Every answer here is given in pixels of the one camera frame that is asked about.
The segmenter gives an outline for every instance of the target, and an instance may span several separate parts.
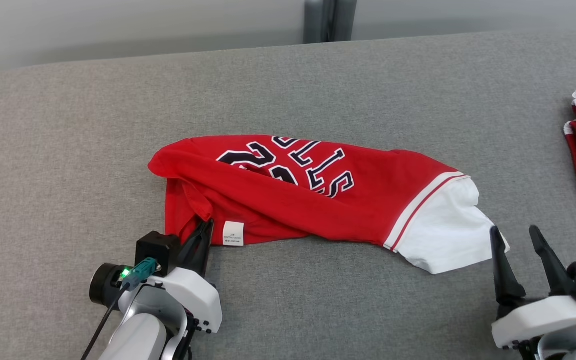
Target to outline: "red stripe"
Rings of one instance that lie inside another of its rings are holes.
[[[410,221],[412,220],[412,218],[415,217],[415,214],[419,211],[419,209],[421,209],[421,207],[426,203],[426,201],[431,196],[433,196],[434,193],[436,193],[439,189],[441,189],[444,185],[446,185],[446,183],[450,182],[450,180],[454,180],[456,178],[463,178],[466,176],[468,176],[468,175],[465,175],[465,174],[464,175],[455,175],[453,177],[446,178],[446,180],[444,180],[441,184],[439,184],[437,187],[435,187],[433,191],[431,191],[425,198],[423,198],[423,200],[419,203],[419,205],[417,205],[416,209],[414,209],[412,214],[410,214],[410,217],[408,218],[408,220],[404,224],[404,227],[402,228],[401,232],[399,233],[399,236],[397,237],[397,241],[395,241],[395,244],[390,248],[390,251],[393,251],[395,248],[397,248],[397,244],[400,243],[400,240],[404,236],[404,233],[406,232],[406,228],[410,224]]]

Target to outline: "white care label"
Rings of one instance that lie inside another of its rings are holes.
[[[223,226],[223,244],[225,246],[244,246],[244,223],[226,221]]]

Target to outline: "gray table surface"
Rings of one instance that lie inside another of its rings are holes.
[[[528,226],[576,260],[576,34],[492,32],[34,66],[0,73],[0,359],[78,359],[104,262],[163,230],[153,154],[266,133],[424,153],[470,174],[531,296]],[[309,237],[213,248],[219,333],[196,360],[518,359],[496,349],[489,261],[430,275],[378,246]],[[98,356],[121,319],[114,314]]]

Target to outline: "robotic arm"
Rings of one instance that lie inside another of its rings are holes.
[[[490,230],[499,303],[492,324],[494,343],[519,351],[523,360],[576,360],[576,262],[564,268],[537,226],[530,226],[530,238],[550,285],[546,298],[526,298],[506,258],[501,233],[496,227]]]
[[[212,231],[212,220],[202,222],[183,245],[153,231],[137,242],[135,268],[106,263],[96,271],[91,301],[123,313],[100,360],[191,360],[194,334],[219,331],[219,292],[204,279]],[[154,274],[134,281],[149,262]]]

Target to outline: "black cable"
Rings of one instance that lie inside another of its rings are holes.
[[[115,305],[117,305],[117,302],[122,297],[122,295],[126,292],[126,290],[128,290],[129,286],[130,286],[130,284],[124,284],[123,287],[121,288],[121,290],[119,290],[119,295],[117,295],[117,297],[112,302],[112,305],[110,305],[108,307],[108,311],[106,311],[105,315],[103,315],[103,318],[101,319],[99,326],[96,328],[94,335],[92,335],[92,339],[90,339],[90,343],[88,344],[86,351],[84,351],[84,355],[81,357],[81,360],[86,360],[86,358],[90,354],[90,351],[92,350],[92,347],[94,346],[95,342],[97,341],[99,334],[101,334],[101,330],[104,328],[104,325],[106,325],[106,322],[108,321],[108,318],[110,317],[110,313],[113,312],[113,308],[115,307]]]

